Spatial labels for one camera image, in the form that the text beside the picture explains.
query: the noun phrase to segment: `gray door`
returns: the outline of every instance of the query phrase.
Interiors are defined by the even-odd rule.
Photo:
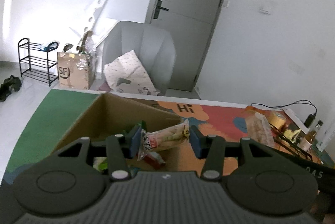
[[[158,17],[157,13],[152,15],[151,24],[170,31],[177,53],[169,88],[191,91],[207,51],[220,0],[157,1],[168,11],[159,9]]]

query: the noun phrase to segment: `orange cloud print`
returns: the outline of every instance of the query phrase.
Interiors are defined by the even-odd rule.
[[[204,112],[201,105],[166,101],[157,101],[157,103],[163,108],[173,110],[174,113],[185,118],[194,117],[201,121],[206,121],[209,119],[208,114]]]

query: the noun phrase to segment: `black cable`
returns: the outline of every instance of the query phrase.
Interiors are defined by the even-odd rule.
[[[267,106],[267,105],[264,105],[264,104],[260,104],[260,103],[252,103],[252,105],[260,105],[260,106],[264,106],[264,107],[267,107],[267,108],[270,108],[270,109],[281,109],[283,107],[288,107],[288,106],[291,106],[291,105],[295,105],[295,104],[305,104],[305,105],[310,105],[310,106],[313,106],[315,108],[315,113],[314,113],[314,117],[317,115],[318,113],[318,109],[316,108],[316,106],[309,100],[307,99],[301,99],[301,100],[297,100],[295,102],[292,102],[290,104],[286,104],[286,105],[279,105],[279,106],[273,106],[273,107],[270,107],[270,106]]]

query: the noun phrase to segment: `black metal shoe rack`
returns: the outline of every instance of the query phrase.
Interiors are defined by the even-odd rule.
[[[50,68],[57,65],[56,61],[49,60],[49,52],[58,48],[58,43],[56,47],[51,47],[52,44],[57,42],[51,42],[46,51],[42,51],[39,48],[40,44],[30,42],[29,38],[23,38],[19,41],[18,45],[18,53],[19,53],[19,65],[20,65],[20,72],[21,77],[27,76],[35,80],[39,80],[45,82],[51,86],[51,84],[58,79],[58,76],[50,73]],[[28,56],[21,58],[20,56],[20,49],[28,49]],[[46,59],[32,56],[31,51],[41,51],[46,53]],[[29,68],[24,70],[22,69],[21,63],[29,64]]]

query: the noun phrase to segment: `light switch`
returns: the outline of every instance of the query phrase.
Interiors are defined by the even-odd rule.
[[[230,4],[230,1],[229,1],[229,0],[224,0],[222,6],[228,8],[228,7],[229,7],[229,4]]]
[[[271,12],[272,12],[272,4],[270,4],[270,2],[264,2],[264,4],[259,9],[259,11],[261,13],[271,14]]]

